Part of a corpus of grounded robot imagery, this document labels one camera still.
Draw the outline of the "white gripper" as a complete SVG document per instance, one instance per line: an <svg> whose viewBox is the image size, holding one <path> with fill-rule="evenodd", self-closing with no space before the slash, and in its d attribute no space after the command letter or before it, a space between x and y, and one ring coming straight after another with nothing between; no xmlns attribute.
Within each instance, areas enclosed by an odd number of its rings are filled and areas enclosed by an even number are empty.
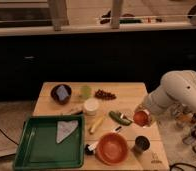
<svg viewBox="0 0 196 171"><path fill-rule="evenodd" d="M136 107L134 114L138 111L144 111L148 115L148 124L145 126L151 126L155 123L156 116L162 112L162 109L154 102L151 95L148 94Z"/></svg>

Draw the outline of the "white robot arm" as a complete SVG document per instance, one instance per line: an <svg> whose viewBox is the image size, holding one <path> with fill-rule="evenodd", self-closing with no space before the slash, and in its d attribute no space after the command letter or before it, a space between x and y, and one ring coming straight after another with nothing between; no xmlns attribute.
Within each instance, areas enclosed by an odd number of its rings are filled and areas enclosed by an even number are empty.
<svg viewBox="0 0 196 171"><path fill-rule="evenodd" d="M160 85L148 93L135 108L151 116L163 114L174 103L186 105L196 113L196 71L169 71L160 80Z"/></svg>

